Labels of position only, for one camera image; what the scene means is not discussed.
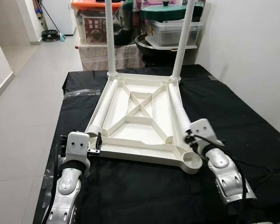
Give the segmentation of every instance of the black cloth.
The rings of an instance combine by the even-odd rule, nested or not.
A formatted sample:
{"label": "black cloth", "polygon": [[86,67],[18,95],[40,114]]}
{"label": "black cloth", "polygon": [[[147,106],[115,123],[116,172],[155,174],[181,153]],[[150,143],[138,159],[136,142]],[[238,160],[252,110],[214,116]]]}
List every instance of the black cloth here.
{"label": "black cloth", "polygon": [[[152,67],[122,71],[169,76],[172,70]],[[273,169],[273,175],[258,186],[255,194],[269,219],[280,221],[280,133],[226,85],[213,80],[200,65],[183,66],[181,77],[182,103],[190,120],[207,118],[235,157]],[[102,92],[106,81],[106,71],[69,72],[63,91]],[[63,100],[47,169],[52,167],[53,148],[59,136],[73,129],[83,132],[99,97],[86,95]],[[266,174],[262,168],[242,164],[241,167],[252,188]],[[45,189],[42,187],[40,192],[35,224],[40,223],[44,214]],[[205,163],[197,174],[189,175],[170,166],[93,157],[90,175],[84,179],[79,197],[78,220],[82,224],[226,222],[225,207]]]}

